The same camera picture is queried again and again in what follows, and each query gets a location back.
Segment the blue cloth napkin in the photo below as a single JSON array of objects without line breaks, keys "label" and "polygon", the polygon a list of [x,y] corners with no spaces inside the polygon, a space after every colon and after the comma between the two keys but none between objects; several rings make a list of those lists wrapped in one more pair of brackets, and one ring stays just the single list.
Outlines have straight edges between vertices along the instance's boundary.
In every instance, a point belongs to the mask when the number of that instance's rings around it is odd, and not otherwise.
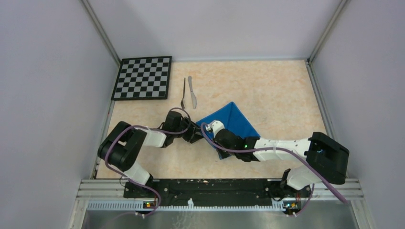
[{"label": "blue cloth napkin", "polygon": [[[202,123],[209,124],[214,120],[221,121],[225,129],[233,132],[242,138],[249,136],[258,136],[260,134],[255,130],[255,128],[250,124],[248,119],[239,110],[234,102],[230,102],[224,107],[220,108],[216,112],[208,115],[207,117],[197,121],[197,125],[201,126]],[[214,137],[211,133],[207,133],[207,136],[214,141]]]}]

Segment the black white checkerboard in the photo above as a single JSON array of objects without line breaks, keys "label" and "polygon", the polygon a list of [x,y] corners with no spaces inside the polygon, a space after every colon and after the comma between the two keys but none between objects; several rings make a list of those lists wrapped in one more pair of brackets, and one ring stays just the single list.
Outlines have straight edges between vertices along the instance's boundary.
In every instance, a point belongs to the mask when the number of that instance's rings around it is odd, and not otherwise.
[{"label": "black white checkerboard", "polygon": [[171,56],[122,59],[111,100],[166,100],[171,62]]}]

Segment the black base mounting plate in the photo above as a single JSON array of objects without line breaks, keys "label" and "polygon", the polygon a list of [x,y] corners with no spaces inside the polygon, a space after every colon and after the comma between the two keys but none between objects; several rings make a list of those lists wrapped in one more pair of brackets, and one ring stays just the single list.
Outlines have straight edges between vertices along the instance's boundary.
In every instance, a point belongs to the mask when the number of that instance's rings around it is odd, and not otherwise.
[{"label": "black base mounting plate", "polygon": [[287,198],[307,198],[310,187],[295,190],[280,179],[153,179],[148,190],[130,182],[125,184],[125,198],[150,198],[162,207],[184,206],[189,200],[197,207],[270,206]]}]

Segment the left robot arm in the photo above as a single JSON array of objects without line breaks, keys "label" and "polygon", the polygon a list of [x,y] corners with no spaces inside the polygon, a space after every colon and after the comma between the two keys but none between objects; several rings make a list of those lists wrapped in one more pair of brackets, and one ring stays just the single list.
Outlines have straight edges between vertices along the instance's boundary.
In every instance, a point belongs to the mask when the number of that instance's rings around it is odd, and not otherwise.
[{"label": "left robot arm", "polygon": [[153,176],[137,162],[139,152],[144,146],[166,148],[176,138],[193,144],[203,136],[188,115],[184,117],[173,108],[158,128],[134,127],[120,121],[99,146],[97,156],[108,168],[136,182],[135,191],[141,197],[148,197],[153,192]]}]

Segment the dark metal fork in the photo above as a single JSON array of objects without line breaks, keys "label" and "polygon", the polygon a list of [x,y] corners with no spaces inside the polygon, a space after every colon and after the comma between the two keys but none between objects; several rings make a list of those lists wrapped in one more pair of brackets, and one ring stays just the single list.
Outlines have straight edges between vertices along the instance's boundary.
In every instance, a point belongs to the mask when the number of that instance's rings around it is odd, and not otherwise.
[{"label": "dark metal fork", "polygon": [[186,87],[186,78],[183,79],[183,88],[182,88],[182,98],[181,98],[181,108],[185,110],[185,104],[184,104],[184,99],[185,99],[185,87]]}]

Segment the silver table knife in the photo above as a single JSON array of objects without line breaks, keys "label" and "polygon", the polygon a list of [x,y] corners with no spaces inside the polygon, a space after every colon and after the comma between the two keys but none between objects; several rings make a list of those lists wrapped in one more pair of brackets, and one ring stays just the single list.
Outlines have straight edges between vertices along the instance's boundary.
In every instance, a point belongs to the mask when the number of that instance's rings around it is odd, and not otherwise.
[{"label": "silver table knife", "polygon": [[196,98],[196,95],[194,93],[193,86],[192,86],[192,76],[188,76],[188,84],[189,84],[189,89],[190,89],[190,93],[191,93],[193,109],[196,109],[196,107],[197,107],[197,98]]}]

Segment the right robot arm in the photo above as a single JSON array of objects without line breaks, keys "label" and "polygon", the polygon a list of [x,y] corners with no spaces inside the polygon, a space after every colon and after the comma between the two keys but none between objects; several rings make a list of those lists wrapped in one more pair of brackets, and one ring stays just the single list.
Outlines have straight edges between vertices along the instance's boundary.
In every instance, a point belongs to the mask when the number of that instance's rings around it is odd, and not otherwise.
[{"label": "right robot arm", "polygon": [[244,162],[301,162],[300,167],[287,169],[283,174],[280,191],[287,197],[307,185],[323,183],[341,202],[347,202],[333,185],[345,183],[350,152],[322,132],[299,140],[270,140],[257,136],[242,138],[221,129],[214,131],[213,141],[219,152],[234,155]]}]

